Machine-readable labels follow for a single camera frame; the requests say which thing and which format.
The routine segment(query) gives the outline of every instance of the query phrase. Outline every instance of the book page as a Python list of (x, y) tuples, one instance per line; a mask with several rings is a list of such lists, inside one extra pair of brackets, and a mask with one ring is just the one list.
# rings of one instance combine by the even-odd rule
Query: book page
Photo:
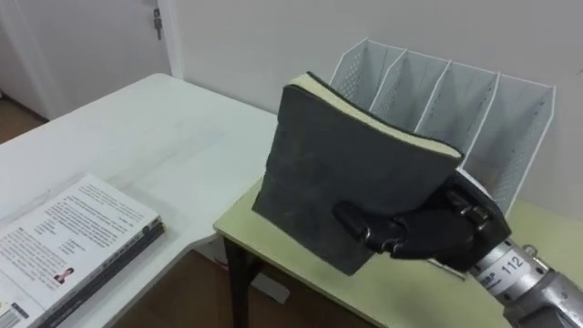
[[(5, 227), (0, 231), (0, 302), (11, 306), (16, 302), (29, 315), (15, 327), (28, 326), (38, 309), (47, 311), (78, 291), (90, 274), (107, 265), (104, 262), (114, 252), (157, 217), (153, 210), (86, 176)], [(9, 291), (11, 299), (5, 297)]]

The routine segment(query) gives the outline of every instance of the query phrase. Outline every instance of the gray notebook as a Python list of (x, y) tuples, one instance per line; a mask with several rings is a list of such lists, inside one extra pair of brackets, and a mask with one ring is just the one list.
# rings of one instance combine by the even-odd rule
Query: gray notebook
[(332, 215), (340, 200), (380, 214), (419, 207), (461, 163), (438, 140), (392, 127), (308, 73), (281, 97), (253, 210), (346, 274), (372, 256)]

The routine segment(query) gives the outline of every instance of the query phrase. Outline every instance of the table leg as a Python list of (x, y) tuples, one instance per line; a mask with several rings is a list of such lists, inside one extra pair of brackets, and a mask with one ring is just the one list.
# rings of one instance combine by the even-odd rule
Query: table leg
[(229, 261), (230, 303), (234, 328), (249, 327), (249, 283), (247, 251), (236, 243), (224, 239)]

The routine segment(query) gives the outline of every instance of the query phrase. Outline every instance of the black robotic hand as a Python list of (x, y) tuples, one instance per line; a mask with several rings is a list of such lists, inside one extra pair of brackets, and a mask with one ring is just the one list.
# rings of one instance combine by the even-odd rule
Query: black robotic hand
[(436, 259), (467, 272), (510, 236), (496, 203), (463, 171), (453, 176), (416, 210), (379, 215), (339, 201), (334, 217), (357, 240), (395, 259)]

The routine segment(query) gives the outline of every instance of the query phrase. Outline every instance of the white mesh desk organizer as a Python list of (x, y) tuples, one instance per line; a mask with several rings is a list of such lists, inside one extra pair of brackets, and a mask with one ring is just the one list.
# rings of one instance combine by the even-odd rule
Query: white mesh desk organizer
[(555, 88), (364, 40), (331, 86), (385, 122), (462, 150), (508, 213), (554, 115)]

